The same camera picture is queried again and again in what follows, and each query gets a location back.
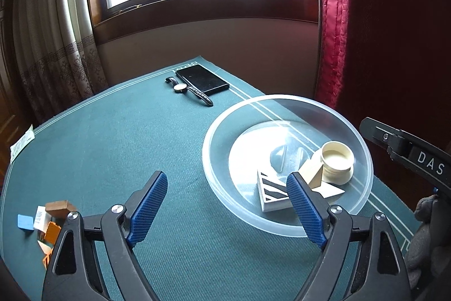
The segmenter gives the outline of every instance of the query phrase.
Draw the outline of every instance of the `red curtain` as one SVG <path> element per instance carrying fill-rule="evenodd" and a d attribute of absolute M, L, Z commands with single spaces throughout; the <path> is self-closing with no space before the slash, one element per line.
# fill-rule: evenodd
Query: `red curtain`
<path fill-rule="evenodd" d="M 322 0 L 316 98 L 353 125 L 372 117 L 445 149 L 451 139 L 451 0 Z M 407 204 L 431 186 L 368 144 Z"/>

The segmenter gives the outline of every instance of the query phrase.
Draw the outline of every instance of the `orange block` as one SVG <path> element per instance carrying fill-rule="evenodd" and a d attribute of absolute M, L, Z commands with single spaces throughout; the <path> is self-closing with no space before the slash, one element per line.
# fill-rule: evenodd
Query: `orange block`
<path fill-rule="evenodd" d="M 50 254 L 44 256 L 44 259 L 42 260 L 42 264 L 44 264 L 45 269 L 47 269 L 47 267 L 49 266 L 51 255 L 52 255 L 52 252 L 50 252 Z"/>
<path fill-rule="evenodd" d="M 50 242 L 53 246 L 56 244 L 61 227 L 55 222 L 50 222 L 47 228 L 47 232 L 44 235 L 44 240 Z"/>

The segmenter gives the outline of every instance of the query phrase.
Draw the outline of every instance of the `blue gripper pad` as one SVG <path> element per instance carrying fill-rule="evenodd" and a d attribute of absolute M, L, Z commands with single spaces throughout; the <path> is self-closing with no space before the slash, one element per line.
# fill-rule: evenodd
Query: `blue gripper pad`
<path fill-rule="evenodd" d="M 291 204 L 304 227 L 308 239 L 321 249 L 324 248 L 327 239 L 324 235 L 321 216 L 293 174 L 288 176 L 286 188 Z"/>
<path fill-rule="evenodd" d="M 131 247 L 146 238 L 167 190 L 168 179 L 164 173 L 161 173 L 130 218 L 130 233 L 127 236 L 127 242 Z"/>

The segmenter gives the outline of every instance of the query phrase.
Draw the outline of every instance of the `blue sticky note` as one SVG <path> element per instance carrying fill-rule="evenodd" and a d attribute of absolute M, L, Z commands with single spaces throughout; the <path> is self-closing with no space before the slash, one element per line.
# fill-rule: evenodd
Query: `blue sticky note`
<path fill-rule="evenodd" d="M 22 228 L 23 230 L 33 231 L 33 217 L 23 216 L 21 214 L 17 215 L 17 227 Z"/>

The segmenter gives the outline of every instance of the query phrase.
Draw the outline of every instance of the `watch face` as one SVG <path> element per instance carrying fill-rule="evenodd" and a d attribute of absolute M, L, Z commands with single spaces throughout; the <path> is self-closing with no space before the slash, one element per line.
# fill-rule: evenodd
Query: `watch face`
<path fill-rule="evenodd" d="M 179 83 L 178 85 L 174 86 L 174 91 L 183 91 L 184 89 L 186 89 L 186 87 L 186 83 Z"/>

